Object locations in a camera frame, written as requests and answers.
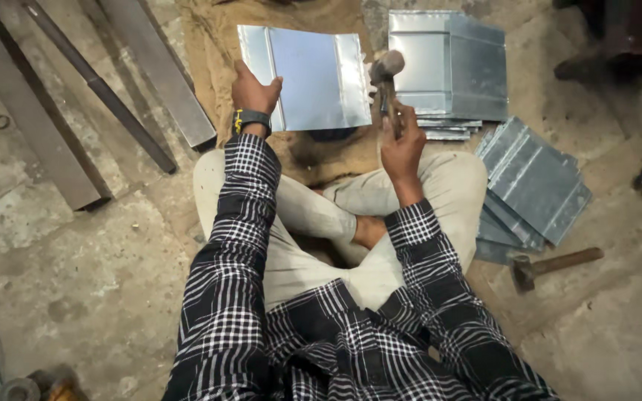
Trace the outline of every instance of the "wristwatch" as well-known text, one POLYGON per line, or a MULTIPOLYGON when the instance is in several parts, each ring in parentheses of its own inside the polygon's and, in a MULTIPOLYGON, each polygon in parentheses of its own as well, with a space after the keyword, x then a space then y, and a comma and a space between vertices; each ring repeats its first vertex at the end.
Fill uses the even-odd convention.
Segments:
POLYGON ((272 133, 272 121, 268 114, 259 111, 247 110, 246 108, 239 108, 234 112, 232 120, 232 134, 239 135, 242 133, 244 126, 249 123, 260 123, 267 128, 267 135, 272 133))

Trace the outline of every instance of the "person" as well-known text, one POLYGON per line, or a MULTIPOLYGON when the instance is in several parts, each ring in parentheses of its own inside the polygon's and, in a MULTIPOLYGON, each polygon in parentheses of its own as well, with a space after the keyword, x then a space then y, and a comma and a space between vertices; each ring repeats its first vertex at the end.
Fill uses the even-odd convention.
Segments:
MULTIPOLYGON (((265 87, 244 62, 236 70, 237 116, 268 118, 282 79, 265 87)), ((195 196, 211 233, 190 268, 164 401, 558 399, 463 276, 486 191, 482 162, 423 157, 415 112, 397 108, 403 132, 396 139, 385 119, 383 169, 322 195, 281 175, 264 122, 239 118, 224 151, 200 159, 195 196), (287 230, 370 251, 336 269, 287 230)))

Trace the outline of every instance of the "hand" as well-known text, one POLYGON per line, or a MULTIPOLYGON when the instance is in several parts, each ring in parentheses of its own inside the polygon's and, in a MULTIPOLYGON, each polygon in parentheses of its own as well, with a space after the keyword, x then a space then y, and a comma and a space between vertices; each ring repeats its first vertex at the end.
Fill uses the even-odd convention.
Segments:
POLYGON ((402 105, 397 99, 394 99, 393 104, 400 113, 402 136, 395 138, 390 118, 384 117, 380 160, 393 183, 400 207, 404 208, 425 197, 417 169, 427 138, 425 132, 417 126, 415 109, 402 105))
POLYGON ((284 78, 278 76, 271 85, 265 87, 259 83, 252 71, 249 71, 244 61, 236 60, 234 68, 237 71, 237 79, 232 83, 232 101, 235 108, 246 108, 271 115, 279 100, 284 78))

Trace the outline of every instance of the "beige pants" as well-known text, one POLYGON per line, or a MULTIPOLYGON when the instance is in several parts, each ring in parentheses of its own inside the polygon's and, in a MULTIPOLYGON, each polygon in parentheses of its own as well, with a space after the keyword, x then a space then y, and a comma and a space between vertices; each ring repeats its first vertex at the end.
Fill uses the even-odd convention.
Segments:
MULTIPOLYGON (((224 165, 224 152, 213 150, 203 155, 195 167, 197 210, 208 237, 224 183, 224 165)), ((474 256, 486 191, 484 164, 470 153, 444 152, 424 156, 418 174, 425 197, 466 272, 474 256)), ((282 176, 264 274, 266 310, 337 278, 343 278, 359 306, 380 308, 393 291, 404 285, 402 266, 388 234, 370 252, 366 251, 358 267, 346 270, 329 266, 302 251, 287 230, 347 244, 356 230, 355 215, 385 216, 398 208, 397 197, 383 169, 327 188, 323 196, 282 176)))

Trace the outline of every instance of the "metal pipe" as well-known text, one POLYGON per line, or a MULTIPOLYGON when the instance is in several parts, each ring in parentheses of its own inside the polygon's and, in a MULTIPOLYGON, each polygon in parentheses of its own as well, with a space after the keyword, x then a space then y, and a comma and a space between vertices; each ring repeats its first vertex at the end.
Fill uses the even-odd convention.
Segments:
POLYGON ((150 136, 150 133, 147 132, 138 119, 130 113, 130 110, 116 93, 113 92, 113 89, 98 76, 93 67, 91 67, 88 61, 78 52, 71 41, 68 40, 64 32, 53 22, 49 14, 41 8, 36 0, 23 0, 22 3, 31 18, 39 25, 41 31, 49 37, 58 50, 67 58, 68 62, 76 68, 78 73, 85 79, 88 87, 101 99, 120 123, 126 127, 128 132, 130 132, 140 146, 145 149, 147 154, 155 160, 163 171, 169 174, 174 173, 175 169, 177 169, 175 162, 165 154, 165 151, 158 145, 155 139, 150 136))

